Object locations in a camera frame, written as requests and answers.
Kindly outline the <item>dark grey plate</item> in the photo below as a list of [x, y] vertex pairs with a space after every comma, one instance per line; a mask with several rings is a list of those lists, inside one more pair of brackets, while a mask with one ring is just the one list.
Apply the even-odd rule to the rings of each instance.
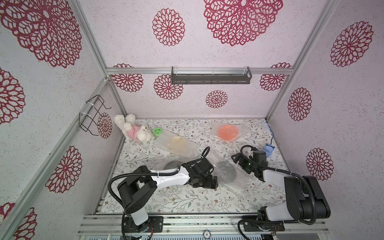
[[219, 184], [221, 185], [232, 184], [237, 177], [236, 168], [228, 161], [218, 162], [215, 166], [214, 172], [218, 177]]

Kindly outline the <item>clear bubble wrap sheet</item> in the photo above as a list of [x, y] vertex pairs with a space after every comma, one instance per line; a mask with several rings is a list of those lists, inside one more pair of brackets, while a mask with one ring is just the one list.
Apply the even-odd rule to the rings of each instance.
[[249, 187], [249, 183], [252, 180], [251, 177], [248, 174], [246, 174], [246, 172], [244, 172], [242, 169], [240, 169], [232, 161], [229, 161], [228, 159], [221, 157], [215, 151], [210, 151], [208, 153], [207, 159], [209, 160], [209, 162], [211, 164], [214, 165], [214, 170], [215, 170], [216, 164], [220, 161], [228, 161], [230, 164], [232, 164], [236, 168], [236, 171], [237, 171], [236, 180], [232, 184], [229, 184], [229, 185], [221, 185], [221, 184], [219, 184], [219, 180], [218, 180], [219, 188], [226, 189], [226, 190], [230, 191], [231, 193], [235, 194], [236, 196], [242, 196], [246, 193], [247, 188]]

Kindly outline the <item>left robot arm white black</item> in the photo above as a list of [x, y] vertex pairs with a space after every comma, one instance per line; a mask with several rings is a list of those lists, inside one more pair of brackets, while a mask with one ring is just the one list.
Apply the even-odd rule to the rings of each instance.
[[213, 175], [215, 167], [207, 159], [209, 152], [210, 147], [206, 147], [199, 159], [175, 169], [155, 171], [140, 166], [109, 180], [108, 192], [123, 207], [123, 221], [131, 220], [140, 232], [144, 231], [151, 224], [145, 205], [157, 190], [183, 185], [216, 189], [218, 177]]

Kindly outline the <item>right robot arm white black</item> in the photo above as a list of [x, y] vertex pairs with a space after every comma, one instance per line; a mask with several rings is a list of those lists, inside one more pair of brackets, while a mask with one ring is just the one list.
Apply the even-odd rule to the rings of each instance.
[[[244, 154], [245, 148], [251, 149], [252, 156]], [[231, 159], [247, 174], [254, 174], [264, 183], [283, 188], [286, 195], [284, 203], [262, 207], [256, 217], [245, 217], [238, 221], [237, 228], [244, 239], [248, 238], [246, 231], [271, 231], [275, 236], [278, 231], [284, 231], [286, 224], [310, 226], [318, 219], [331, 216], [331, 208], [315, 177], [269, 167], [267, 154], [253, 146], [242, 146]]]

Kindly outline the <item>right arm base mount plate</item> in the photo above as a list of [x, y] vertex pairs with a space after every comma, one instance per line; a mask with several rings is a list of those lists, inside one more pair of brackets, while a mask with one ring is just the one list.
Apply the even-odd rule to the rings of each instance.
[[243, 216], [245, 222], [243, 226], [246, 232], [280, 232], [285, 231], [283, 224], [261, 224], [255, 221], [260, 221], [257, 216]]

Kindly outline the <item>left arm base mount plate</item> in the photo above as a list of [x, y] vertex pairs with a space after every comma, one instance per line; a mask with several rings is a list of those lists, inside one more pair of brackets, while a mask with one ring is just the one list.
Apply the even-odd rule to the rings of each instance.
[[164, 217], [149, 216], [143, 224], [137, 226], [131, 216], [125, 216], [123, 230], [125, 233], [161, 233], [163, 231]]

